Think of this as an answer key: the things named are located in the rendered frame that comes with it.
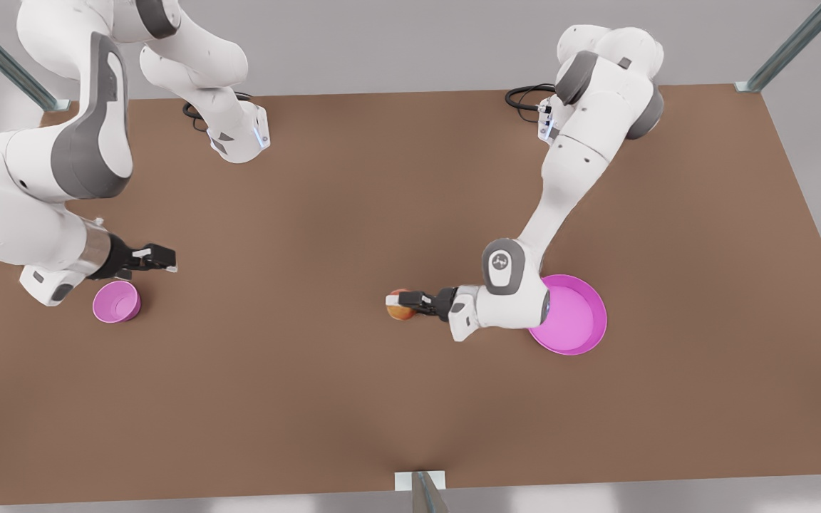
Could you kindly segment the red yellow apple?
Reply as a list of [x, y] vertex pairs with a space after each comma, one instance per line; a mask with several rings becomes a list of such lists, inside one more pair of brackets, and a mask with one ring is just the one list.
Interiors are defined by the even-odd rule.
[[398, 299], [402, 292], [410, 292], [410, 289], [397, 289], [386, 296], [386, 309], [391, 318], [398, 319], [398, 321], [407, 321], [417, 315], [410, 306], [402, 306]]

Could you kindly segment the pink bowl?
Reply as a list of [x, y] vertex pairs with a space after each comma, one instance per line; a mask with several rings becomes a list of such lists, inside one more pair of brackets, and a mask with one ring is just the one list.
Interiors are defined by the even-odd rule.
[[121, 323], [135, 318], [141, 307], [139, 290], [128, 281], [105, 284], [94, 296], [92, 311], [98, 321]]

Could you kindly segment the pink plate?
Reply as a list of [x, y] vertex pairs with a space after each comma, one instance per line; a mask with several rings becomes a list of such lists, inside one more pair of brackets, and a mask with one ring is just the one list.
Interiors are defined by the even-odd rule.
[[549, 290], [544, 322], [528, 331], [551, 353], [580, 355], [593, 350], [605, 336], [606, 306], [597, 290], [576, 276], [543, 277]]

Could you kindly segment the silver frame post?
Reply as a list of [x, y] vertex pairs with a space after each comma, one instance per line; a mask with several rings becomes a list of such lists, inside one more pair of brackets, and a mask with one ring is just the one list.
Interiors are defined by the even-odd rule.
[[411, 513], [450, 513], [442, 496], [446, 490], [444, 470], [394, 473], [394, 490], [410, 492]]
[[746, 81], [735, 82], [740, 93], [760, 93], [821, 33], [821, 2]]
[[70, 100], [55, 98], [13, 56], [0, 45], [0, 73], [19, 88], [27, 98], [47, 113], [67, 111]]

